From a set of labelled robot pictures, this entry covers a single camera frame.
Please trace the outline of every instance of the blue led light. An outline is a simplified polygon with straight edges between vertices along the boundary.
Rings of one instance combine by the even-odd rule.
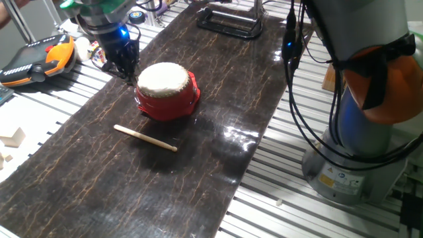
[[[120,29],[120,32],[122,33],[122,36],[126,36],[127,32],[124,29]]]

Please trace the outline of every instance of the robot end effector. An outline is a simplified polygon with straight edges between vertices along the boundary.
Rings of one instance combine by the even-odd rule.
[[[69,18],[96,38],[107,59],[102,71],[127,83],[134,80],[139,61],[139,39],[131,39],[126,26],[127,13],[134,5],[135,0],[67,0],[60,5]]]

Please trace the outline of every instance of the small yellow object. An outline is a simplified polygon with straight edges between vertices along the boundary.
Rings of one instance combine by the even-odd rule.
[[[333,186],[333,184],[335,183],[335,180],[329,178],[328,176],[321,174],[319,180],[326,184],[327,186],[331,187]]]

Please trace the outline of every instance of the drum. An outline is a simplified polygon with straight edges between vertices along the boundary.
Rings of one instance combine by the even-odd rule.
[[[138,108],[153,119],[168,121],[190,115],[200,98],[193,73],[176,63],[156,63],[138,77]]]

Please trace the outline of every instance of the dark marbled surface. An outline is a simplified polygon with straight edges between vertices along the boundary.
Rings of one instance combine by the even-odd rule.
[[[213,237],[285,89],[280,19],[244,41],[196,27],[189,7],[141,53],[196,75],[189,118],[142,116],[111,80],[0,184],[0,224],[20,237]],[[113,129],[176,145],[161,149]]]

